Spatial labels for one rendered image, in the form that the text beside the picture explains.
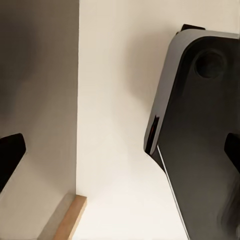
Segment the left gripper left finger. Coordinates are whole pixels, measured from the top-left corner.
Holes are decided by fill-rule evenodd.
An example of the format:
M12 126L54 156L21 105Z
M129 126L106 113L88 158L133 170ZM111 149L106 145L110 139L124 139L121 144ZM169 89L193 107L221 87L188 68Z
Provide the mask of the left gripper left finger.
M26 153L21 133L0 138L0 193Z

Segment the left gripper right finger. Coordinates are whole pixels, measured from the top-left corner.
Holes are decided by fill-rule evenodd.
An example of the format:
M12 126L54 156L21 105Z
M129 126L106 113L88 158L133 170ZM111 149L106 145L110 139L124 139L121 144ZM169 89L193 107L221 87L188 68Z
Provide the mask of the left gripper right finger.
M228 133L224 151L240 173L240 135Z

